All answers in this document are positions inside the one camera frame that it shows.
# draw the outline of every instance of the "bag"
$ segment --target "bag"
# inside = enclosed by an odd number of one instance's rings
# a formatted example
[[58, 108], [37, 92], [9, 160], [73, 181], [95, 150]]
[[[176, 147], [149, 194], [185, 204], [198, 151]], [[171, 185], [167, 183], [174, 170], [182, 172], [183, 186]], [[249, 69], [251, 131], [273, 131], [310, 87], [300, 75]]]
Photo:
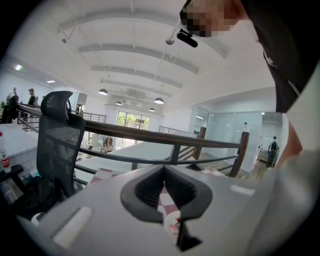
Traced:
[[277, 151], [277, 143], [274, 141], [273, 143], [272, 143], [272, 145], [271, 145], [271, 150], [272, 151]]
[[31, 220], [35, 214], [47, 213], [53, 206], [64, 201], [64, 198], [54, 182], [36, 176], [26, 185], [28, 194], [19, 197], [12, 210], [16, 215]]

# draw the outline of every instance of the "water bottle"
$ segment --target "water bottle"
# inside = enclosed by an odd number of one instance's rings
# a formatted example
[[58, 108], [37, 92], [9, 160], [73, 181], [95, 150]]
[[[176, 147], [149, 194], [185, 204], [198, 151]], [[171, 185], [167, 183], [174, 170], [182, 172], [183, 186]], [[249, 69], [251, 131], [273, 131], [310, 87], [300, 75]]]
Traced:
[[9, 173], [11, 171], [11, 166], [10, 166], [9, 158], [7, 155], [6, 145], [5, 145], [2, 131], [0, 131], [0, 157], [1, 157], [2, 169], [6, 173]]

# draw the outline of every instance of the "metal railing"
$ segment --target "metal railing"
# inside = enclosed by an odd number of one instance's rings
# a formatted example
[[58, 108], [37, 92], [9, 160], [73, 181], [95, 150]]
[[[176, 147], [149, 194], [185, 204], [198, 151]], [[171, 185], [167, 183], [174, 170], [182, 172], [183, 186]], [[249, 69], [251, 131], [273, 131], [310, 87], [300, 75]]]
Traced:
[[170, 134], [176, 131], [180, 131], [183, 132], [183, 130], [177, 130], [177, 129], [173, 129], [173, 128], [169, 128], [169, 127], [165, 127], [165, 126], [159, 126], [159, 133], [164, 133], [164, 134]]
[[[40, 106], [36, 106], [36, 105], [20, 104], [20, 106], [29, 107], [29, 108], [32, 108], [32, 109], [40, 109]], [[98, 123], [105, 123], [106, 122], [106, 118], [107, 118], [107, 116], [103, 115], [103, 114], [94, 114], [94, 113], [88, 113], [88, 112], [82, 112], [82, 111], [74, 111], [74, 110], [72, 110], [71, 113], [75, 114], [75, 115], [78, 115], [80, 117], [83, 117], [84, 120], [98, 122]], [[18, 125], [23, 124], [21, 122], [21, 119], [23, 119], [24, 121], [27, 121], [28, 124], [38, 124], [39, 123], [39, 117], [38, 116], [30, 114], [30, 113], [28, 115], [25, 115], [25, 112], [19, 111], [19, 118], [18, 118], [18, 122], [17, 122]], [[23, 127], [22, 129], [23, 130], [27, 130], [27, 129], [29, 129], [29, 127]]]
[[[29, 107], [21, 104], [18, 105], [18, 110], [20, 112], [28, 113], [37, 118], [39, 118], [42, 115], [41, 111], [38, 108]], [[36, 128], [33, 127], [32, 124], [27, 123], [21, 117], [19, 117], [18, 119], [20, 122], [28, 126], [33, 131], [39, 132]], [[246, 153], [246, 148], [247, 148], [248, 138], [249, 138], [249, 133], [244, 132], [242, 133], [242, 135], [245, 136], [247, 134], [247, 139], [241, 139], [241, 143], [213, 141], [213, 140], [207, 140], [207, 139], [179, 136], [175, 134], [152, 132], [152, 131], [118, 126], [118, 125], [113, 125], [108, 123], [95, 122], [91, 120], [85, 120], [85, 130], [91, 133], [107, 135], [111, 137], [173, 145], [170, 157], [163, 160], [120, 156], [120, 155], [97, 152], [97, 151], [80, 147], [79, 149], [80, 152], [91, 155], [91, 156], [96, 156], [104, 159], [110, 159], [110, 160], [121, 161], [121, 162], [129, 162], [129, 163], [137, 163], [137, 164], [152, 164], [152, 165], [187, 165], [187, 164], [197, 165], [202, 163], [210, 163], [210, 162], [218, 162], [218, 161], [223, 161], [228, 159], [235, 159], [234, 164], [232, 165], [232, 170], [229, 175], [230, 177], [235, 177], [240, 170], [240, 166], [242, 164], [243, 158]], [[220, 158], [187, 160], [191, 156], [190, 153], [193, 152], [193, 150], [196, 147], [238, 149], [238, 153], [237, 155], [220, 157]], [[85, 168], [78, 164], [75, 165], [75, 168], [91, 174], [94, 174], [97, 172], [94, 169]]]

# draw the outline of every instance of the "black rubber slot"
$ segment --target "black rubber slot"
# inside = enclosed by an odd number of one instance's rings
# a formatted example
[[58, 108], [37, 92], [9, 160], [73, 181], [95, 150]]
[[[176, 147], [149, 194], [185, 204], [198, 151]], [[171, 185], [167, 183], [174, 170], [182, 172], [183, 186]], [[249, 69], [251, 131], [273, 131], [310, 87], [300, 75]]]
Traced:
[[199, 218], [212, 201], [212, 191], [204, 183], [165, 166], [165, 187], [175, 205], [181, 211], [181, 221]]
[[173, 171], [165, 171], [165, 188], [179, 209], [197, 195], [196, 187]]
[[157, 211], [159, 196], [164, 187], [163, 168], [163, 165], [150, 168], [150, 171], [129, 181], [121, 190], [123, 206], [138, 220], [163, 222], [163, 214]]
[[160, 170], [138, 183], [134, 192], [142, 202], [158, 209], [159, 196], [163, 188], [164, 172]]

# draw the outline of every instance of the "floor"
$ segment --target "floor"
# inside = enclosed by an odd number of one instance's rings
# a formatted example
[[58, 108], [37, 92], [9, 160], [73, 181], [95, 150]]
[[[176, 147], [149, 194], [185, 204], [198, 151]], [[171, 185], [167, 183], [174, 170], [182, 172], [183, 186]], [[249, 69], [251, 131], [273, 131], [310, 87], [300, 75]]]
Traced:
[[[209, 158], [214, 158], [214, 156], [208, 153], [201, 153], [199, 157], [199, 159], [209, 159]], [[206, 163], [199, 164], [200, 167], [207, 170], [211, 170], [211, 171], [213, 171], [213, 169], [219, 169], [229, 165], [230, 163], [226, 161], [206, 162]], [[243, 180], [250, 180], [250, 181], [260, 180], [263, 177], [266, 170], [267, 170], [266, 163], [257, 161], [254, 164], [253, 170], [251, 172], [240, 169], [236, 178], [243, 179]], [[230, 173], [230, 171], [231, 171], [231, 167], [221, 171], [221, 173], [227, 175]]]

